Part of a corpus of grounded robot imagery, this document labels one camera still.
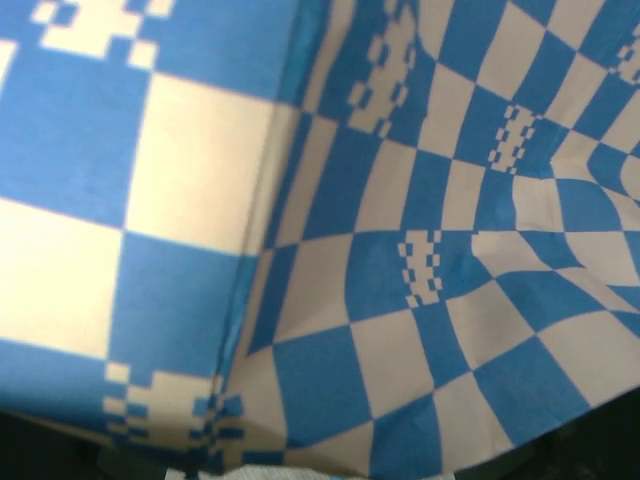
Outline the blue checkered paper bag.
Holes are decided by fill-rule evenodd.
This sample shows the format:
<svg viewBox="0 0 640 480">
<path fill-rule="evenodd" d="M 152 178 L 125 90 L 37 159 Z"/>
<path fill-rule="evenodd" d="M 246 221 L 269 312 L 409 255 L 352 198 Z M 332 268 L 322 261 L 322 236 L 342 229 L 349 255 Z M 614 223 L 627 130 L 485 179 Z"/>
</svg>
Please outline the blue checkered paper bag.
<svg viewBox="0 0 640 480">
<path fill-rule="evenodd" d="M 1 408 L 419 479 L 639 385 L 635 1 L 5 1 Z"/>
</svg>

